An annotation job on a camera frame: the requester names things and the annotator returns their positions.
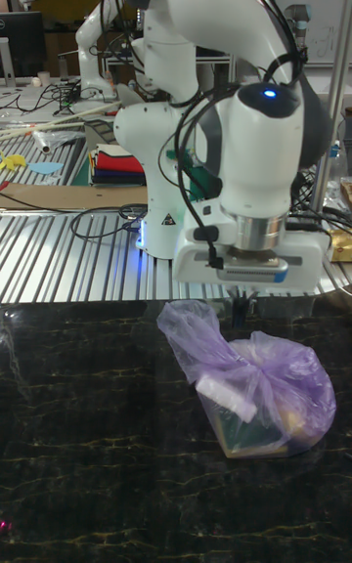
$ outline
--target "warning label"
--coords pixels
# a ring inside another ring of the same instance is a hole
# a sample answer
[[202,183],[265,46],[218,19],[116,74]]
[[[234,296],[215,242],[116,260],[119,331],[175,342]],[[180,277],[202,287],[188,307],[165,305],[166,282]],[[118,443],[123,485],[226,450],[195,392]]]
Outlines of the warning label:
[[176,222],[173,217],[168,213],[164,221],[161,223],[164,227],[174,227],[176,226]]

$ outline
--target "table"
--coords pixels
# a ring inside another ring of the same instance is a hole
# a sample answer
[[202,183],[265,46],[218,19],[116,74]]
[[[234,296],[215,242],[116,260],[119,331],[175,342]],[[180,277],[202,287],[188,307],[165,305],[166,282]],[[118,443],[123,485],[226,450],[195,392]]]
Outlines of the table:
[[299,341],[330,374],[330,432],[271,460],[224,457],[156,327],[162,302],[3,307],[1,560],[349,561],[350,295],[316,298],[311,317],[304,299],[294,311],[263,299],[236,331],[228,303],[211,303],[226,339],[260,329]]

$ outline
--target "metal pole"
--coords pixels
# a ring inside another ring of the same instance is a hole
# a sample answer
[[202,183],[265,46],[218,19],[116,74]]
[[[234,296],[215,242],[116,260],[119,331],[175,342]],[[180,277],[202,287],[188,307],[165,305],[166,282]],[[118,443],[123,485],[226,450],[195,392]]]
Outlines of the metal pole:
[[[338,34],[336,56],[334,60],[329,99],[328,111],[332,119],[332,132],[330,146],[337,137],[339,115],[346,85],[348,66],[352,51],[352,0],[344,0],[341,16],[341,25]],[[312,209],[320,211],[323,208],[324,198],[330,175],[330,148],[321,158],[313,190],[311,201]]]
[[0,37],[0,57],[5,76],[6,87],[16,87],[14,65],[8,37]]

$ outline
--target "cardboard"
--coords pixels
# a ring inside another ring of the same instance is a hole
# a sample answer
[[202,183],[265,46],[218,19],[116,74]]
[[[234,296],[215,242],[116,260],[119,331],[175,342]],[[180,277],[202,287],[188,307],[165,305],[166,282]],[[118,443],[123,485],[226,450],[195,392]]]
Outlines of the cardboard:
[[21,185],[10,183],[0,192],[0,209],[11,211],[30,210],[32,207],[18,204],[6,195],[23,200],[38,209],[94,209],[96,207],[120,207],[132,202],[147,203],[146,187],[94,188],[74,186]]
[[352,208],[352,183],[347,179],[340,182],[341,193],[345,198],[348,206]]

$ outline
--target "white stick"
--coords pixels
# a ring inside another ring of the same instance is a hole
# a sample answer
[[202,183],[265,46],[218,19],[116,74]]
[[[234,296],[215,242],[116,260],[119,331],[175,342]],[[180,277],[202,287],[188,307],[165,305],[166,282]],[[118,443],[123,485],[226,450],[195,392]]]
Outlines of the white stick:
[[[71,115],[69,119],[74,120],[75,118],[85,117],[86,115],[100,113],[101,111],[106,111],[107,109],[111,109],[112,107],[116,107],[116,106],[121,107],[121,102],[115,101],[114,103],[110,103],[109,105],[102,105],[101,107],[88,109],[87,111],[82,111],[81,113],[76,113],[75,115]],[[60,118],[59,120],[54,120],[53,122],[46,122],[45,124],[37,124],[36,126],[26,126],[23,129],[14,129],[13,131],[4,129],[3,131],[0,131],[0,141],[3,142],[4,140],[11,140],[13,137],[18,137],[19,135],[27,135],[28,133],[32,133],[33,131],[48,131],[51,128],[60,128],[62,123],[64,123],[65,121],[67,121],[66,117]]]

